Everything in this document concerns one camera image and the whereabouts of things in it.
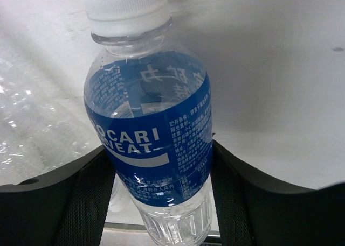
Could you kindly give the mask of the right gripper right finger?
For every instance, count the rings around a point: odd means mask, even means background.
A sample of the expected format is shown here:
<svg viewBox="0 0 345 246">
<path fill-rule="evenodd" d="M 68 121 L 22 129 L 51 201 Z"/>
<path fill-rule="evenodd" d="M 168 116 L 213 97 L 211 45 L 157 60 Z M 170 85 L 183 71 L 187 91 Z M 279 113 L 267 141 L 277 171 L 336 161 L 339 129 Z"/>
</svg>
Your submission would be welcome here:
<svg viewBox="0 0 345 246">
<path fill-rule="evenodd" d="M 222 245 L 344 245 L 344 184 L 277 179 L 213 143 L 211 182 Z"/>
</svg>

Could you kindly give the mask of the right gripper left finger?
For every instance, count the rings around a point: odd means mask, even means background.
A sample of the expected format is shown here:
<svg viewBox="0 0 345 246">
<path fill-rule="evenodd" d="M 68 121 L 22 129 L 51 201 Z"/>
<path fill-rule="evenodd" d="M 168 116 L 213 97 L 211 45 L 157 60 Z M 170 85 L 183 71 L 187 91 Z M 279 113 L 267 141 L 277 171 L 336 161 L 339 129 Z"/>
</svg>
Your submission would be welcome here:
<svg viewBox="0 0 345 246">
<path fill-rule="evenodd" d="M 2 185 L 1 245 L 99 245 L 114 178 L 100 146 L 18 185 Z"/>
</svg>

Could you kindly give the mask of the clear plastic bottle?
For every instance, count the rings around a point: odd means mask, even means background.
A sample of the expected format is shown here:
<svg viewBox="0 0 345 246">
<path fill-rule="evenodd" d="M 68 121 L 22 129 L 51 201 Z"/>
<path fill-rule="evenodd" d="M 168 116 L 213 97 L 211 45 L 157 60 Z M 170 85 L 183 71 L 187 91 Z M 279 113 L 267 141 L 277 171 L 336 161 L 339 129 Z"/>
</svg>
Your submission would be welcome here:
<svg viewBox="0 0 345 246">
<path fill-rule="evenodd" d="M 1 185 L 47 173 L 99 146 L 88 126 L 1 59 Z"/>
</svg>

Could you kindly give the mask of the blue label Pocari bottle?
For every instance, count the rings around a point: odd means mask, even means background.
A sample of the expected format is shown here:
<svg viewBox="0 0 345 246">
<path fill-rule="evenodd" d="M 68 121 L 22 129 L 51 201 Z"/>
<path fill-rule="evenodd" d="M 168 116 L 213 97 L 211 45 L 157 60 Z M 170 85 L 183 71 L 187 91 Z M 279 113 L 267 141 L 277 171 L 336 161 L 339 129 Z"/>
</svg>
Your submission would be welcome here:
<svg viewBox="0 0 345 246">
<path fill-rule="evenodd" d="M 157 245 L 200 245 L 212 224 L 211 88 L 171 30 L 168 0 L 82 0 L 102 46 L 88 118 Z"/>
</svg>

